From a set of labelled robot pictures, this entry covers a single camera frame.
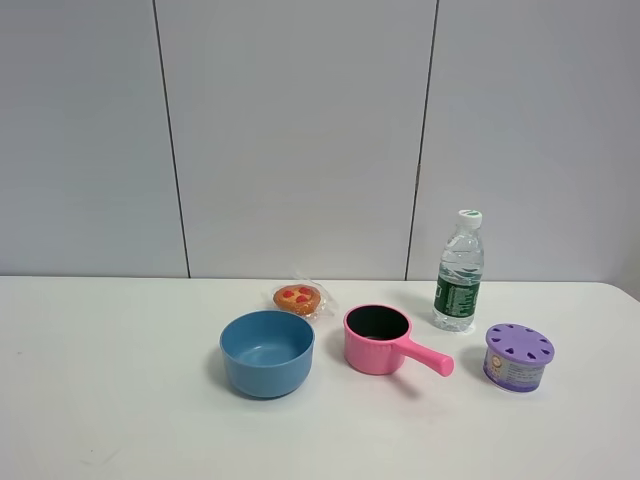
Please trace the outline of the strawberry tart pastry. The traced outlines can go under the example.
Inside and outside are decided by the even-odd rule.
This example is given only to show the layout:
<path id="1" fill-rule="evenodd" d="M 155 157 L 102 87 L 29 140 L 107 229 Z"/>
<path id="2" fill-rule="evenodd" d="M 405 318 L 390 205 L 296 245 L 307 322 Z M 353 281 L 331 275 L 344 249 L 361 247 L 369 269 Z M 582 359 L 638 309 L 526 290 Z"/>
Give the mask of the strawberry tart pastry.
<path id="1" fill-rule="evenodd" d="M 338 309 L 324 280 L 312 279 L 300 272 L 292 278 L 278 280 L 263 296 L 269 308 L 295 314 L 308 323 L 334 317 Z"/>

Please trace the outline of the pink toy saucepan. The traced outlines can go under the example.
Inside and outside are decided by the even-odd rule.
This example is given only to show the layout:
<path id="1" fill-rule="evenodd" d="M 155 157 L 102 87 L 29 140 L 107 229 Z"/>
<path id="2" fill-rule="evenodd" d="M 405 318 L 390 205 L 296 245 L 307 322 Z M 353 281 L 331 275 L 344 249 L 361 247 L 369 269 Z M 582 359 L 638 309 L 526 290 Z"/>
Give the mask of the pink toy saucepan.
<path id="1" fill-rule="evenodd" d="M 362 305 L 343 319 L 344 357 L 355 370 L 368 375 L 390 375 L 411 358 L 447 377 L 454 359 L 414 342 L 412 323 L 402 312 L 384 305 Z"/>

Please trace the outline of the blue plastic bowl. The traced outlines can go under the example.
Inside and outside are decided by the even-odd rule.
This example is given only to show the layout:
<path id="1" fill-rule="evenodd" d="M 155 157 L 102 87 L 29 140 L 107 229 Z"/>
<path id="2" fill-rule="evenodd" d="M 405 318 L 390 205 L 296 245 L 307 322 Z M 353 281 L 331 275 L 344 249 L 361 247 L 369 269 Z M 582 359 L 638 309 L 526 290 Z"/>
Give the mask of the blue plastic bowl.
<path id="1" fill-rule="evenodd" d="M 219 339 L 229 383 L 258 399 L 298 389 L 311 371 L 314 344 L 314 329 L 304 318 L 279 310 L 242 315 Z"/>

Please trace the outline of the clear water bottle green label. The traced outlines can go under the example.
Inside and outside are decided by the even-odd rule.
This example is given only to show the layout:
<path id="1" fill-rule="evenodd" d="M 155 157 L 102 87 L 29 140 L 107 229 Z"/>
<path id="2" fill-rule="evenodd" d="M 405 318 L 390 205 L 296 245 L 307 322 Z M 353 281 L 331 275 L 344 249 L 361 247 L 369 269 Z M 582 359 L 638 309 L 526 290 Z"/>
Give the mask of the clear water bottle green label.
<path id="1" fill-rule="evenodd" d="M 484 272 L 482 221 L 480 211 L 460 210 L 443 249 L 433 301 L 434 324 L 441 330 L 465 332 L 473 323 Z"/>

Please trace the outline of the purple air freshener can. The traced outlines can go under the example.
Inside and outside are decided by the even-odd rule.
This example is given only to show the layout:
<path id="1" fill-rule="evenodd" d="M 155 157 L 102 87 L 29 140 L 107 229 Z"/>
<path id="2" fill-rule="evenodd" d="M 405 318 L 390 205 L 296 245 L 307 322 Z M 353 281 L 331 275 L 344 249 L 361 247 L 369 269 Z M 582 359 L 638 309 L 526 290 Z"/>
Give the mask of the purple air freshener can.
<path id="1" fill-rule="evenodd" d="M 502 323 L 487 330 L 485 341 L 483 371 L 492 383 L 516 393 L 538 389 L 555 355 L 547 337 L 523 325 Z"/>

